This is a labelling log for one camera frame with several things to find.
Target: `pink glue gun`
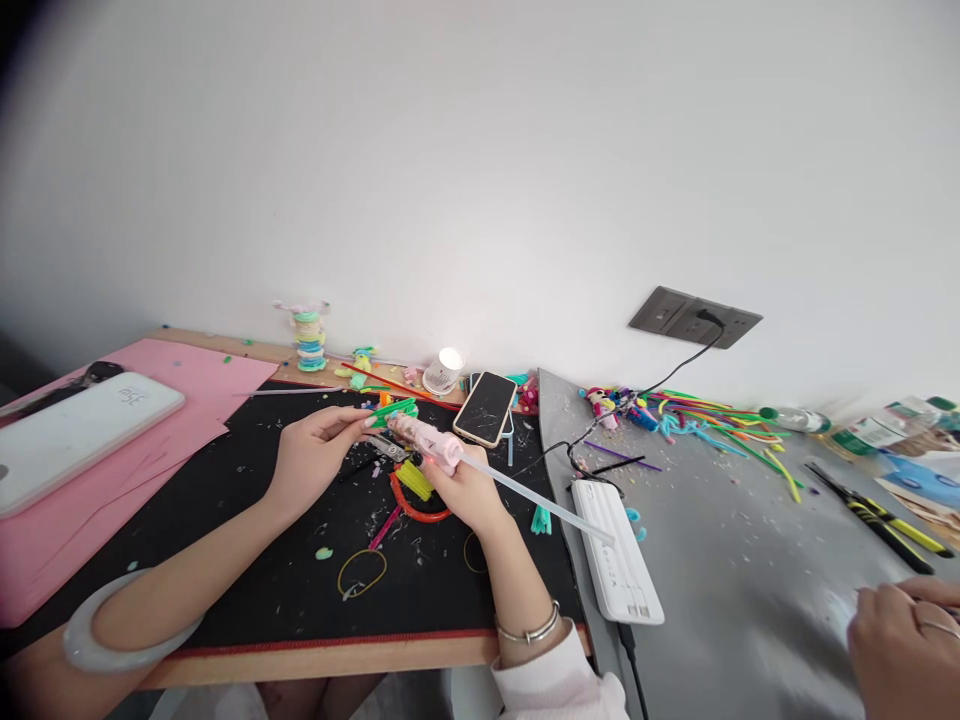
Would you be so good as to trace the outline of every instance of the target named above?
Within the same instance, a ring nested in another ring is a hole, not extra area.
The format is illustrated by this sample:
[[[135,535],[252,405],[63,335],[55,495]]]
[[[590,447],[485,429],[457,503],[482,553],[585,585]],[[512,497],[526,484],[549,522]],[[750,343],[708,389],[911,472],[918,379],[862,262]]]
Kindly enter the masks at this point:
[[[574,527],[578,527],[584,532],[593,535],[610,547],[617,544],[614,536],[606,530],[587,522],[576,513],[560,507],[553,502],[553,500],[549,500],[543,497],[543,495],[534,492],[526,485],[518,483],[509,475],[504,475],[499,470],[494,470],[489,465],[465,453],[463,451],[463,445],[450,433],[442,433],[433,427],[433,425],[427,425],[425,422],[421,422],[401,412],[387,419],[387,427],[390,428],[397,440],[406,443],[410,447],[416,448],[424,457],[435,462],[447,475],[452,477],[454,468],[456,468],[457,464],[462,460],[467,465],[476,468],[502,485],[510,488],[518,495],[522,495],[548,512],[553,513],[561,520],[565,520]]]
[[[442,433],[433,425],[403,413],[388,418],[387,427],[398,440],[433,460],[447,475],[453,475],[454,468],[463,456],[463,446],[453,435]]]

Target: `black cutting mat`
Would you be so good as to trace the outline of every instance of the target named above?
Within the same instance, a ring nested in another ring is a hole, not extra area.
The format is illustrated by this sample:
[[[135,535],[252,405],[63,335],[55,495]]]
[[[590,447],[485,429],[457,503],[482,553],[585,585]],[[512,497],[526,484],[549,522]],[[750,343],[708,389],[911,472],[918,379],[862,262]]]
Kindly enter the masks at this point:
[[[289,385],[267,382],[262,389]],[[27,622],[4,631],[5,654],[32,643],[66,622],[95,590],[123,575],[136,561],[139,568],[160,564],[222,525],[258,500],[266,490],[277,457],[280,430],[311,412],[331,405],[353,405],[375,394],[332,393],[261,396],[248,400],[226,423],[230,432],[203,448]],[[455,413],[418,402],[420,419],[449,430]],[[493,467],[512,475],[540,454],[537,418],[514,416],[513,468],[507,466],[507,442],[488,451]],[[350,476],[374,452],[354,447],[340,476]],[[368,466],[344,481],[335,480],[320,501],[271,544],[226,594],[207,612],[186,648],[214,648],[283,642],[343,641],[354,637],[482,632],[493,628],[493,596],[489,577],[464,563],[469,529],[456,517],[424,524],[406,516],[391,528],[381,552],[388,562],[383,579],[362,596],[343,602],[337,573],[354,552],[366,548],[396,506],[383,464],[373,478]],[[520,479],[553,499],[542,465]],[[534,505],[500,487],[507,509],[550,593],[565,615],[583,622],[570,558],[554,518],[553,535],[530,532]],[[442,505],[414,507],[435,511]],[[321,547],[333,550],[328,560],[315,559]],[[467,545],[474,567],[483,568],[475,538]],[[344,588],[353,580],[369,580],[381,563],[370,555],[352,563]]]

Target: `wooden desk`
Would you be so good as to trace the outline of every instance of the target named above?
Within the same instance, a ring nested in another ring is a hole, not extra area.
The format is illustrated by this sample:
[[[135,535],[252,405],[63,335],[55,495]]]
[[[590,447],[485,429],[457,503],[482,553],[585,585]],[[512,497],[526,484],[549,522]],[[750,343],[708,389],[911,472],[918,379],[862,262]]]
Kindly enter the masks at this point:
[[[341,387],[348,384],[347,379],[333,374],[333,371],[341,366],[340,361],[332,358],[327,367],[319,372],[305,373],[298,370],[297,354],[293,347],[260,342],[246,345],[243,340],[237,338],[211,336],[176,328],[162,328],[150,333],[148,337],[194,345],[237,357],[279,363],[280,367],[274,373],[272,380],[318,386]],[[398,368],[391,373],[391,367],[381,365],[375,368],[374,372],[403,384],[403,368]],[[395,392],[391,390],[391,394],[409,395],[400,390]],[[443,400],[461,404],[465,400],[465,394],[456,388]],[[580,630],[579,634],[584,651],[590,655],[592,648],[586,630]],[[202,657],[172,657],[160,663],[140,687],[148,690],[178,685],[296,680],[481,665],[492,662],[497,654],[497,638],[496,635],[491,634],[484,637],[421,638],[389,642],[361,641],[355,644],[328,647],[211,654]]]

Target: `white phone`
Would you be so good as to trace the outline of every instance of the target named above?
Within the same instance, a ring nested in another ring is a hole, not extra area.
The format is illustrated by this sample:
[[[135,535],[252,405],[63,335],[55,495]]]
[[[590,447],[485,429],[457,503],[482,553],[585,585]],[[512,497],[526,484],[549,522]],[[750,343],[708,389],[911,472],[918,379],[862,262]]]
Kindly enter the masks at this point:
[[[513,380],[483,373],[457,413],[453,431],[484,447],[495,448],[516,393],[517,384]]]

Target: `pink paper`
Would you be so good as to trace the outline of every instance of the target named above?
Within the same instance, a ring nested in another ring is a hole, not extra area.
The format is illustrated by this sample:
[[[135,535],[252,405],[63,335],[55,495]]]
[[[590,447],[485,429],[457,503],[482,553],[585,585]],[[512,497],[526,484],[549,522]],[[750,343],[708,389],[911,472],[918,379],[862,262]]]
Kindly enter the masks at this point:
[[[59,590],[193,453],[226,432],[221,421],[246,400],[234,393],[256,390],[277,369],[249,358],[224,364],[224,357],[147,339],[103,358],[179,390],[187,402],[55,493],[0,520],[0,626],[19,625]]]

